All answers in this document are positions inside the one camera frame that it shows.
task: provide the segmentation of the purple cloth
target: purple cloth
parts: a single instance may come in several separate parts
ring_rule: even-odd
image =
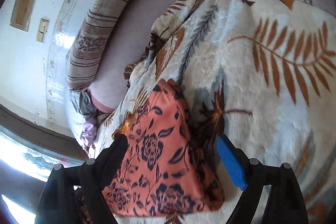
[[[97,133],[97,119],[95,117],[91,117],[88,119],[83,125],[83,134],[81,136],[81,140],[84,142],[86,146],[90,146],[93,143]]]

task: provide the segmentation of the bed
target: bed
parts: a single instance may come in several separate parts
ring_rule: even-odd
[[[219,211],[188,214],[187,223],[223,222],[241,194],[214,151],[214,140],[223,132],[263,164],[289,162],[310,223],[323,223],[336,202],[335,3],[176,0],[149,30],[148,55],[135,65],[126,95],[87,147],[89,156],[111,145],[113,133],[160,79],[173,79],[187,101],[194,138],[203,145],[225,195]],[[70,66],[68,74],[84,79],[92,71],[79,73]],[[68,83],[72,90],[85,90],[92,81]],[[268,191],[265,187],[254,223],[260,221]],[[164,220],[118,219],[144,221]]]

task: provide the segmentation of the orange floral cloth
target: orange floral cloth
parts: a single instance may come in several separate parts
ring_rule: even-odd
[[[135,124],[111,184],[102,191],[111,211],[124,216],[168,216],[218,210],[224,201],[200,148],[193,149],[186,101],[178,85],[160,80]]]

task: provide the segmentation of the crumpled fabric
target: crumpled fabric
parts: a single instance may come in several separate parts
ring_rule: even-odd
[[[127,152],[102,191],[111,211],[162,217],[220,209],[221,184],[202,149],[192,144],[194,130],[179,86],[160,80],[147,102],[128,117]]]
[[[69,128],[84,150],[92,145],[97,134],[97,108],[87,90],[75,92],[67,89],[66,117]]]

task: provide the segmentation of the screw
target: screw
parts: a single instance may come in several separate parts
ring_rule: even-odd
[[[55,166],[54,166],[54,169],[56,170],[56,171],[58,171],[58,170],[60,170],[61,168],[62,168],[62,164],[56,164]]]
[[[93,165],[95,162],[96,162],[95,159],[88,159],[88,160],[86,161],[86,164],[87,164],[87,165]]]
[[[287,163],[287,162],[285,162],[285,163],[283,164],[283,166],[284,166],[286,169],[290,169],[290,168],[292,168],[291,165],[290,165],[289,163]]]
[[[258,165],[259,160],[253,158],[253,159],[250,159],[250,163],[253,164],[253,165]]]

